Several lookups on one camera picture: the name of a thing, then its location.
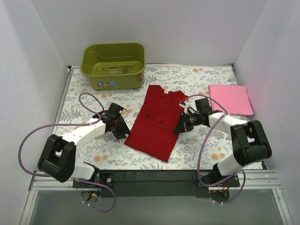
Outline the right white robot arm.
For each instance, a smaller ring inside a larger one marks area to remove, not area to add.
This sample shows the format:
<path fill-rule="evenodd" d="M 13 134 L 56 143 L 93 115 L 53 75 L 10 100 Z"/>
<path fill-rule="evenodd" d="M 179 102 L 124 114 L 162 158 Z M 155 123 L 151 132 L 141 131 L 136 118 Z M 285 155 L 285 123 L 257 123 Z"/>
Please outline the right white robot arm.
<path fill-rule="evenodd" d="M 244 167 L 264 161 L 272 156 L 272 150 L 260 121 L 239 120 L 230 116 L 225 111 L 213 110 L 208 98 L 195 101 L 196 108 L 188 105 L 188 98 L 180 101 L 184 108 L 174 134 L 190 132 L 195 126 L 204 125 L 218 129 L 231 137 L 232 154 L 223 161 L 216 163 L 212 170 L 200 174 L 197 166 L 197 179 L 203 187 L 223 186 L 229 179 Z"/>

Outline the red t shirt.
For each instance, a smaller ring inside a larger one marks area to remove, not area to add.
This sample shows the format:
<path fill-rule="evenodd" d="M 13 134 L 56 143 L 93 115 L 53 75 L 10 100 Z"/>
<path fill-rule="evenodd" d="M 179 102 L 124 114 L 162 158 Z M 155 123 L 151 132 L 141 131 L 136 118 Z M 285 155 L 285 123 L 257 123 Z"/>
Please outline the red t shirt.
<path fill-rule="evenodd" d="M 167 162 L 179 136 L 173 132 L 184 111 L 180 101 L 186 97 L 180 90 L 150 85 L 125 145 Z"/>

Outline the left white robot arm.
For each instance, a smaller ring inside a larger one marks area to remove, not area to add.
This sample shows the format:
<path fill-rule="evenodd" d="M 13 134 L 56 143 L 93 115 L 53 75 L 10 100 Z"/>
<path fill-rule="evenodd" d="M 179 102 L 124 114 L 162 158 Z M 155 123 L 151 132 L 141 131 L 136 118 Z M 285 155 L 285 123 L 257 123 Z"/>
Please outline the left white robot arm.
<path fill-rule="evenodd" d="M 76 161 L 76 151 L 98 136 L 111 132 L 115 139 L 125 139 L 130 130 L 121 113 L 124 108 L 111 103 L 82 126 L 62 136 L 48 137 L 37 167 L 40 171 L 63 183 L 68 179 L 82 179 L 88 187 L 96 187 L 100 181 L 100 170 L 92 164 Z"/>

